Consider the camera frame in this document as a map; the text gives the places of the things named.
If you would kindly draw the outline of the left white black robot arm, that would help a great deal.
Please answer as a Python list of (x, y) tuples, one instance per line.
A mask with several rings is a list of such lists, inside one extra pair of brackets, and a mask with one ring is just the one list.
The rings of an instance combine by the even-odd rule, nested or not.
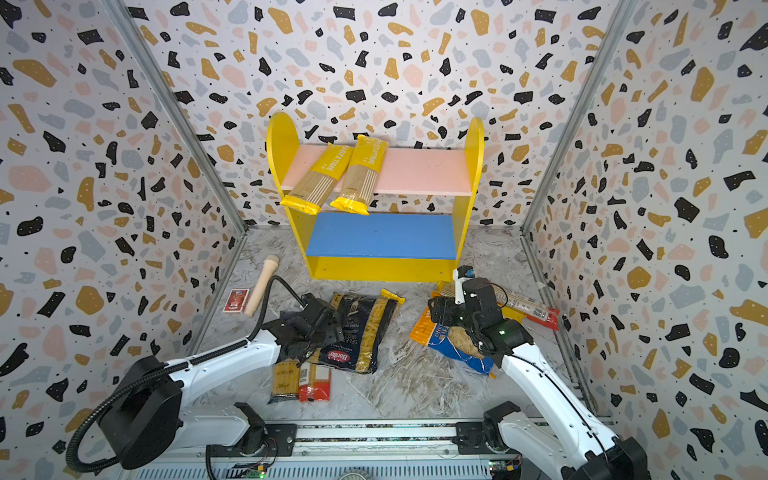
[(129, 370), (116, 399), (98, 418), (117, 463), (144, 467), (169, 450), (232, 447), (251, 455), (267, 445), (267, 427), (245, 402), (207, 410), (194, 406), (203, 394), (249, 372), (284, 360), (303, 362), (342, 339), (343, 316), (330, 303), (304, 295), (303, 308), (263, 323), (248, 337), (174, 360), (146, 357)]

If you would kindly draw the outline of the red clear spaghetti pack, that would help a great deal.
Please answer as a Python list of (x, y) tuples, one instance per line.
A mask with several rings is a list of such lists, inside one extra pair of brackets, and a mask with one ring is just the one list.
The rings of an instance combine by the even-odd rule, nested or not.
[(305, 362), (299, 370), (298, 399), (300, 402), (329, 401), (331, 397), (331, 369)]

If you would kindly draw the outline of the yellow Pastatime spaghetti pack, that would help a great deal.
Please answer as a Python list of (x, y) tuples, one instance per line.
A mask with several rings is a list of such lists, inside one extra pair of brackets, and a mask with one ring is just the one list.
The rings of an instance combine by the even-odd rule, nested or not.
[(297, 185), (281, 200), (281, 204), (303, 214), (316, 216), (345, 173), (353, 147), (328, 144)]

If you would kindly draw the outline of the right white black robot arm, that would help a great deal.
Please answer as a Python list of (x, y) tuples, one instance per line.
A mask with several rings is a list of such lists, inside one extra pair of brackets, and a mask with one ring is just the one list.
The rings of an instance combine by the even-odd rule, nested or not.
[(461, 266), (454, 294), (429, 300), (433, 321), (463, 329), (478, 353), (493, 360), (534, 403), (549, 428), (504, 402), (485, 412), (483, 437), (495, 451), (512, 449), (551, 479), (646, 479), (648, 457), (632, 437), (621, 438), (570, 390), (531, 334), (506, 317), (492, 282)]

